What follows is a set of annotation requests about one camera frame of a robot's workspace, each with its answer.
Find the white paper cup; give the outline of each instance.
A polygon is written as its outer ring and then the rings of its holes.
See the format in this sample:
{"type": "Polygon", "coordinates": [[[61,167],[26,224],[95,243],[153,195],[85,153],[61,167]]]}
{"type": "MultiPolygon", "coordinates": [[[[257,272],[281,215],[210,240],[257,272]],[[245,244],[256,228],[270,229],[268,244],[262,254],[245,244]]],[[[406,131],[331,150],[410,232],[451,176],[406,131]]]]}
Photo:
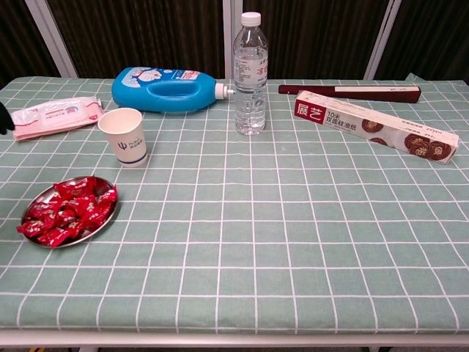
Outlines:
{"type": "Polygon", "coordinates": [[[141,112],[120,108],[106,112],[97,122],[117,159],[125,167],[137,167],[148,158],[141,112]]]}

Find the box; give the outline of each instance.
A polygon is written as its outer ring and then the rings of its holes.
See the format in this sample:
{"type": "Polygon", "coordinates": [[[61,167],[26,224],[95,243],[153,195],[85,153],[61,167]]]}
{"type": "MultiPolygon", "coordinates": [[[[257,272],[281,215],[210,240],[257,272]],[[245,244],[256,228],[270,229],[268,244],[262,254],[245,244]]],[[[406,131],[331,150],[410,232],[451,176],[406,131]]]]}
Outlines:
{"type": "Polygon", "coordinates": [[[459,146],[454,133],[307,91],[296,97],[295,116],[442,164],[459,146]]]}

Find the wet wipes package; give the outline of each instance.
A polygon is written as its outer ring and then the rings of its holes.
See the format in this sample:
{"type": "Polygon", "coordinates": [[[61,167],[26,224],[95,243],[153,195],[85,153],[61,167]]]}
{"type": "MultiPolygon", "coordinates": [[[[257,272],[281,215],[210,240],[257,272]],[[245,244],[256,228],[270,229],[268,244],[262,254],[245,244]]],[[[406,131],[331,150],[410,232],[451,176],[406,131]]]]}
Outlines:
{"type": "Polygon", "coordinates": [[[12,113],[17,141],[69,131],[96,123],[103,115],[96,97],[52,100],[12,113]]]}

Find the curtain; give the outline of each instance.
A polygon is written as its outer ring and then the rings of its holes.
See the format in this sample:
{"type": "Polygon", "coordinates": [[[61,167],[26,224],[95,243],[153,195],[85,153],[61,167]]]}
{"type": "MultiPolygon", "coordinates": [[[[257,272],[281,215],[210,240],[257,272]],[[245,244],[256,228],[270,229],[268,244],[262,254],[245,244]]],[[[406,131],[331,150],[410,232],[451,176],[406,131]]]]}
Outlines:
{"type": "Polygon", "coordinates": [[[48,0],[80,77],[114,78],[129,66],[224,77],[219,0],[48,0]]]}
{"type": "Polygon", "coordinates": [[[244,0],[262,15],[269,78],[363,79],[388,0],[244,0]]]}
{"type": "Polygon", "coordinates": [[[1,0],[0,89],[21,76],[60,76],[24,0],[1,0]]]}
{"type": "Polygon", "coordinates": [[[469,81],[469,1],[403,0],[376,79],[469,81]]]}

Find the red logo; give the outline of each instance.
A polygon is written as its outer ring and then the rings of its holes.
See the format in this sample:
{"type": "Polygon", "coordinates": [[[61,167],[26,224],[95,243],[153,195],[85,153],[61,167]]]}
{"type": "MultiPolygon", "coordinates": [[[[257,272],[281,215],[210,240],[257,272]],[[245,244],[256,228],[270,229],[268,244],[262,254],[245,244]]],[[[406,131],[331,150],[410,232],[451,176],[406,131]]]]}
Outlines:
{"type": "Polygon", "coordinates": [[[319,123],[324,122],[326,108],[306,101],[297,100],[295,104],[295,115],[319,123]]]}

